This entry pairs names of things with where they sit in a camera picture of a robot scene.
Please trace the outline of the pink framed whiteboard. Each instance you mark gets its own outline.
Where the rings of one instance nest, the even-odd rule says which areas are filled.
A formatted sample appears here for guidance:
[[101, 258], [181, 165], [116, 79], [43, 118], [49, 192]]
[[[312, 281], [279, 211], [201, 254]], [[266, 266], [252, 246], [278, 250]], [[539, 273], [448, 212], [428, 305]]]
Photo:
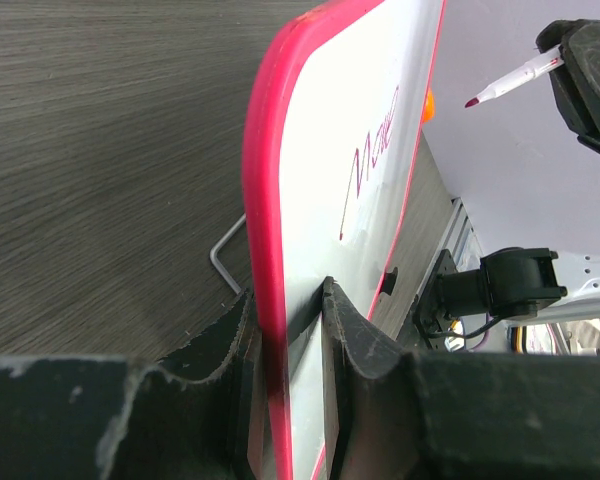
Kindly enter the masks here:
[[276, 475], [311, 479], [325, 427], [321, 287], [373, 313], [399, 236], [445, 5], [329, 1], [274, 37], [242, 187]]

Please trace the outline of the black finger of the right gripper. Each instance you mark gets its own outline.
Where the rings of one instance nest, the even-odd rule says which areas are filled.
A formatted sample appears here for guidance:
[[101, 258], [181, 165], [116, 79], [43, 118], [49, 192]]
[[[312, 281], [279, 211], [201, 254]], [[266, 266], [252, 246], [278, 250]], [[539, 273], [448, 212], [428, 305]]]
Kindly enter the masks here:
[[536, 37], [535, 44], [540, 53], [560, 45], [565, 35], [571, 34], [587, 23], [585, 19], [555, 20], [547, 25]]
[[600, 20], [587, 20], [559, 46], [564, 65], [550, 74], [558, 111], [578, 142], [600, 155]]

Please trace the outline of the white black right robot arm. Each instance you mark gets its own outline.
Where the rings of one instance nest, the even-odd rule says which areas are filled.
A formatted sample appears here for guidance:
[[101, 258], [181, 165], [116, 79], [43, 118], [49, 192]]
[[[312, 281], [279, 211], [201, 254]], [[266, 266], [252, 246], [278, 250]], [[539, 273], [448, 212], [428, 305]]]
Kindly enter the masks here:
[[[467, 101], [473, 107], [538, 77], [551, 78], [554, 99], [578, 142], [600, 155], [600, 20], [558, 20], [537, 37], [539, 55], [489, 84]], [[532, 321], [555, 323], [600, 315], [600, 259], [548, 248], [509, 247], [457, 270], [442, 250], [404, 325], [432, 350], [458, 339], [486, 339], [500, 322], [512, 325], [510, 345], [526, 347]]]

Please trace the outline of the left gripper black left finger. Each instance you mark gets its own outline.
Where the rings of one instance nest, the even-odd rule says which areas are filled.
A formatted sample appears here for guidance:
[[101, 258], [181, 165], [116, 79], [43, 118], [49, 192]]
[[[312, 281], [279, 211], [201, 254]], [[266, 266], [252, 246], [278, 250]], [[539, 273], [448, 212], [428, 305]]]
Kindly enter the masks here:
[[0, 355], [0, 479], [257, 479], [265, 404], [249, 291], [156, 362]]

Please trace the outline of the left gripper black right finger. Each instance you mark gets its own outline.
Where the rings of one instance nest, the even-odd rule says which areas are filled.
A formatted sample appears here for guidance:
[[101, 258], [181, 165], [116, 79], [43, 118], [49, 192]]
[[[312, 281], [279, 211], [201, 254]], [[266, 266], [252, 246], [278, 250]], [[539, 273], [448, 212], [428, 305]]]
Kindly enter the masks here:
[[331, 479], [600, 479], [600, 357], [409, 351], [322, 287]]

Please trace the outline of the magenta capped whiteboard marker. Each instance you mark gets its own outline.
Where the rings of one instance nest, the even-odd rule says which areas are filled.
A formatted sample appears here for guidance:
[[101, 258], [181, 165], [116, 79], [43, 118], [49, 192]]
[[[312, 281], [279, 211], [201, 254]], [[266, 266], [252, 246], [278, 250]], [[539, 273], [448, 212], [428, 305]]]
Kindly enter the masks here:
[[538, 77], [552, 72], [564, 64], [560, 46], [556, 45], [546, 52], [525, 62], [522, 66], [490, 83], [485, 89], [470, 99], [466, 108], [501, 97]]

